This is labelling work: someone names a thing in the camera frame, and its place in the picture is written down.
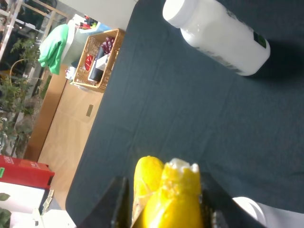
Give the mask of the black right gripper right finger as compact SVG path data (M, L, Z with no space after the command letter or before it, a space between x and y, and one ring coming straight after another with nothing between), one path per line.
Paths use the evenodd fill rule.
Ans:
M245 212L207 172L201 173L200 206L206 228L264 228Z

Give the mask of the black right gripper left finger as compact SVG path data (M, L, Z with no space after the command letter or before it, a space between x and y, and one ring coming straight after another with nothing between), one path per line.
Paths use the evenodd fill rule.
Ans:
M115 177L110 182L92 212L78 225L79 228L129 228L129 181Z

